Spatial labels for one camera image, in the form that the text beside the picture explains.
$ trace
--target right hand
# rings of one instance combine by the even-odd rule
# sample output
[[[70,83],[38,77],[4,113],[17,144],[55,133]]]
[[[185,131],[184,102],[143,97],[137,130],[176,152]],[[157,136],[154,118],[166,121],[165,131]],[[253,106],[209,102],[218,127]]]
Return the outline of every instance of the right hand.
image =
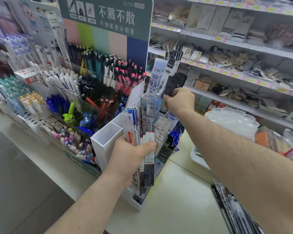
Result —
[[[185,112],[194,110],[194,94],[187,88],[177,88],[172,97],[164,95],[165,106],[172,114],[180,118]]]

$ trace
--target yellow price label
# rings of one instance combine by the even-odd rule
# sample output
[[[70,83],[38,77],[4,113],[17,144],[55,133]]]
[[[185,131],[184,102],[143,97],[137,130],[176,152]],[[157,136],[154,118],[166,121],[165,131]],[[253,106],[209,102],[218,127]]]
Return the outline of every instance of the yellow price label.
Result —
[[[293,11],[292,10],[286,10],[284,12],[285,15],[293,15]]]
[[[253,6],[252,9],[253,9],[253,10],[260,10],[261,7],[260,7],[260,6]]]
[[[281,92],[281,93],[285,93],[285,92],[286,92],[286,89],[278,88],[277,91],[278,91],[278,92]]]
[[[275,12],[277,10],[277,8],[275,7],[268,7],[267,11],[268,12]]]

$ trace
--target person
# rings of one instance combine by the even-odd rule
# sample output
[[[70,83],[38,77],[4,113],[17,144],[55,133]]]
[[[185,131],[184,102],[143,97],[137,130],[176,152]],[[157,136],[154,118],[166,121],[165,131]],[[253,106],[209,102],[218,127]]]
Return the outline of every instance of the person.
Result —
[[[293,162],[194,111],[194,94],[164,96],[204,160],[266,234],[293,233]],[[119,138],[106,170],[46,234],[102,233],[121,192],[155,142],[132,146]]]

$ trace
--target floor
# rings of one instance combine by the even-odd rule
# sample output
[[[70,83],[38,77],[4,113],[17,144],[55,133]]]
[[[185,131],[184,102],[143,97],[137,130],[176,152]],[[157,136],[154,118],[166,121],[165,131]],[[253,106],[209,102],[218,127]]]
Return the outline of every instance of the floor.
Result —
[[[43,234],[73,203],[0,132],[0,234]]]

